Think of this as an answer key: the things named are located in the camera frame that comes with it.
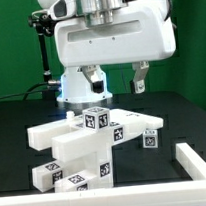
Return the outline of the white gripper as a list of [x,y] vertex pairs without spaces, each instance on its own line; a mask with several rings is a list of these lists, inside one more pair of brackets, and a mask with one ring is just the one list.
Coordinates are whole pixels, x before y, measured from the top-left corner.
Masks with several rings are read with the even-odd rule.
[[[176,49],[167,10],[166,0],[136,0],[114,11],[114,21],[106,25],[88,28],[82,17],[61,21],[54,31],[59,60],[67,68],[133,63],[131,93],[143,93],[148,61],[166,59]],[[98,65],[81,72],[93,93],[104,91]]]

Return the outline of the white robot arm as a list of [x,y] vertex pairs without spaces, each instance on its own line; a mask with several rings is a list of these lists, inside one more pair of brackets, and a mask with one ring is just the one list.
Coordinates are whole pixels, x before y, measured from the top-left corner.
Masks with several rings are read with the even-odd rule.
[[150,61],[176,49],[171,0],[38,0],[53,24],[64,66],[59,102],[84,104],[111,97],[103,65],[130,63],[132,90],[145,90]]

